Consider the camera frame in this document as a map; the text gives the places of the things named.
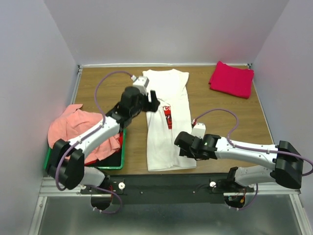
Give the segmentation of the white printed t-shirt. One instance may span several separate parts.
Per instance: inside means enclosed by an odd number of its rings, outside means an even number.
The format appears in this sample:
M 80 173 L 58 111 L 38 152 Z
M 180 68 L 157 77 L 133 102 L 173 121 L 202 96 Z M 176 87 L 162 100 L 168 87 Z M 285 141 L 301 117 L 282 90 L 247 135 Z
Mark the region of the white printed t-shirt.
M 147 89 L 156 92 L 160 102 L 158 110 L 147 112 L 147 168 L 149 172 L 192 169 L 194 159 L 179 155 L 174 141 L 182 131 L 190 133 L 191 113 L 186 85 L 188 72 L 176 69 L 166 71 L 147 70 Z

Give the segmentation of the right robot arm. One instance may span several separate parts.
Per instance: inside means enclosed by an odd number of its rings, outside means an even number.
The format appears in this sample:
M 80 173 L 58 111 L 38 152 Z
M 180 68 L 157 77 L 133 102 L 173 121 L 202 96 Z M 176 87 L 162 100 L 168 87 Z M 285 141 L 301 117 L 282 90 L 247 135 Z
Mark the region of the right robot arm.
M 232 159 L 253 163 L 253 167 L 233 167 L 225 179 L 225 187 L 235 192 L 241 187 L 258 183 L 276 182 L 290 189 L 302 185 L 303 160 L 287 141 L 278 145 L 258 145 L 229 142 L 219 135 L 205 134 L 203 138 L 180 132 L 174 144 L 179 154 L 195 160 Z

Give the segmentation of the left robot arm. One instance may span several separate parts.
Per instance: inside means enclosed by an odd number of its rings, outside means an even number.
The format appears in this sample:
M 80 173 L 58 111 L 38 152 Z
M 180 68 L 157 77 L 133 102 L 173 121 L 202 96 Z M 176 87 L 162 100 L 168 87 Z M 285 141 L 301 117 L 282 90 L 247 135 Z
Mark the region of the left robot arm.
M 69 141 L 56 141 L 46 171 L 55 179 L 57 189 L 63 191 L 85 185 L 104 193 L 109 186 L 106 175 L 96 168 L 86 167 L 85 159 L 104 141 L 128 127 L 134 117 L 141 112 L 156 112 L 159 105 L 155 91 L 147 93 L 134 86 L 127 87 L 120 101 L 100 122 Z

